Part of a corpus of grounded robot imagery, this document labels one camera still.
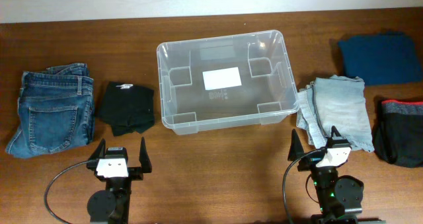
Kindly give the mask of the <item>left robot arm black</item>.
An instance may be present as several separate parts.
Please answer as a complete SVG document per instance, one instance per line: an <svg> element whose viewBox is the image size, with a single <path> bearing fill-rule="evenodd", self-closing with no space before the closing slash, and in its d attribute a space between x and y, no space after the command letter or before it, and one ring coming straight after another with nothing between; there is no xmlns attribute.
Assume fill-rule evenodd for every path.
<svg viewBox="0 0 423 224"><path fill-rule="evenodd" d="M129 221L132 182L143 180L143 175L152 172L145 140L141 140L138 167L128 166L128 152L124 147L106 148L102 140L89 157L87 168L105 189L95 192L87 202L91 223L127 223Z"/></svg>

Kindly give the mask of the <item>teal blue shirt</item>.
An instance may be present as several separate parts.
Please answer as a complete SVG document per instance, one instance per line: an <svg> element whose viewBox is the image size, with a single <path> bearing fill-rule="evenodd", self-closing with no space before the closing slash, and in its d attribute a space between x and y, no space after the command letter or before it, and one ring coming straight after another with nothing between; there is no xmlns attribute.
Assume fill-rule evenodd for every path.
<svg viewBox="0 0 423 224"><path fill-rule="evenodd" d="M338 42L344 74L367 86L422 81L422 66L411 37L404 33L353 36Z"/></svg>

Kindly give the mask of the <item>light blue jeans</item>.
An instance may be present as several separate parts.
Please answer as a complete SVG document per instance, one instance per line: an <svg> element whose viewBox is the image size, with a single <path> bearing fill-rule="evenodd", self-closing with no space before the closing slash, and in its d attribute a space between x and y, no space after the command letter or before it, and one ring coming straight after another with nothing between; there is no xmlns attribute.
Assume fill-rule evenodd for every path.
<svg viewBox="0 0 423 224"><path fill-rule="evenodd" d="M354 151L374 152L364 89L363 79L338 75L316 78L301 89L297 127L307 132L308 144L324 147L335 127Z"/></svg>

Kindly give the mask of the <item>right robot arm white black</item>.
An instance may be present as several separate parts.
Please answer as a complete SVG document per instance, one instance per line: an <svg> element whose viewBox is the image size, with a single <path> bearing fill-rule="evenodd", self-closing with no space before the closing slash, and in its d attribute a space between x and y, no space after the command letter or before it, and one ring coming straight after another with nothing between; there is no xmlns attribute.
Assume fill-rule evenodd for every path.
<svg viewBox="0 0 423 224"><path fill-rule="evenodd" d="M311 223L357 223L357 215L362 212L364 184L353 176L339 176L337 168L344 165L352 150L350 142L342 136L336 127L331 127L330 137L321 148L304 152L298 134L291 131L291 145L286 169L282 181L282 196L287 219L293 223L286 202L286 180L293 166L298 171L309 171L309 178L317 194L320 214L312 215Z"/></svg>

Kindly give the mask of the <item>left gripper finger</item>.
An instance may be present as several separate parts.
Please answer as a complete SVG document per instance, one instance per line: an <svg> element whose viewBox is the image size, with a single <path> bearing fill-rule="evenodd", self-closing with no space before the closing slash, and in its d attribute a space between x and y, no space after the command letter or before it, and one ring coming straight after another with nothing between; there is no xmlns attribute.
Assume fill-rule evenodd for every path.
<svg viewBox="0 0 423 224"><path fill-rule="evenodd" d="M147 153L145 138L141 138L141 145L139 150L139 162L142 173L152 173L152 164Z"/></svg>
<svg viewBox="0 0 423 224"><path fill-rule="evenodd" d="M94 161L94 160L97 160L97 159L102 159L105 155L105 149L106 149L106 141L105 141L105 139L101 139L99 145L94 150L92 155L89 157L89 160Z"/></svg>

